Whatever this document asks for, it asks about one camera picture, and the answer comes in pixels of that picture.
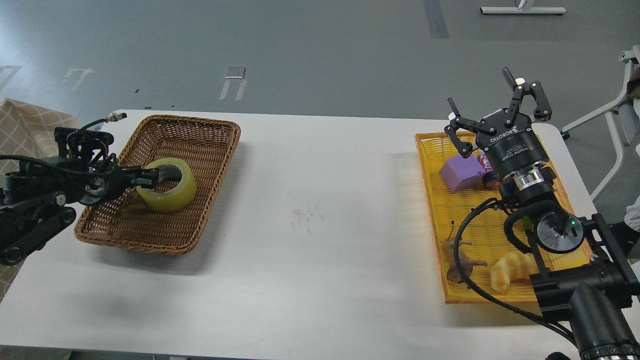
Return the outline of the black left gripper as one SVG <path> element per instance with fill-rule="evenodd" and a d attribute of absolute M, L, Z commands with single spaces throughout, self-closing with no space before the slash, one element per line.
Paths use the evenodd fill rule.
<path fill-rule="evenodd" d="M 114 165 L 108 175 L 94 177 L 89 181 L 80 203 L 84 206 L 99 206 L 118 199 L 130 188 L 153 191 L 158 186 L 158 182 L 157 168 Z"/>

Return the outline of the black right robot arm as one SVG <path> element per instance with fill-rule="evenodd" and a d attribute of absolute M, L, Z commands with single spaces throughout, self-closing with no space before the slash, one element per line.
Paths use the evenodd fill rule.
<path fill-rule="evenodd" d="M 639 342 L 623 309 L 639 295 L 639 280 L 603 216 L 579 218 L 562 207 L 554 193 L 557 176 L 532 126 L 553 113 L 541 83 L 515 79 L 508 68 L 502 72 L 513 91 L 508 107 L 471 120 L 448 98 L 446 135 L 464 158 L 483 150 L 502 182 L 500 198 L 480 203 L 458 227 L 452 248 L 455 269 L 469 289 L 561 335 L 582 360 L 637 360 Z M 490 208 L 507 214 L 507 241 L 534 257 L 538 273 L 530 281 L 540 315 L 489 294 L 461 263 L 458 248 L 464 230 Z"/>

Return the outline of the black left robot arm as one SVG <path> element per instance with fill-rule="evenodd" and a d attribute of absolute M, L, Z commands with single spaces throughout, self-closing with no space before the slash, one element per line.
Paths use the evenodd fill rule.
<path fill-rule="evenodd" d="M 57 127 L 58 153 L 52 157 L 1 156 L 18 162 L 18 170 L 4 175 L 1 188 L 0 260 L 17 265 L 41 250 L 76 219 L 73 204 L 97 207 L 118 199 L 135 187 L 153 190 L 160 171 L 140 166 L 121 166 L 109 150 L 114 136 L 92 130 L 101 123 L 126 118 L 113 112 L 81 128 Z"/>

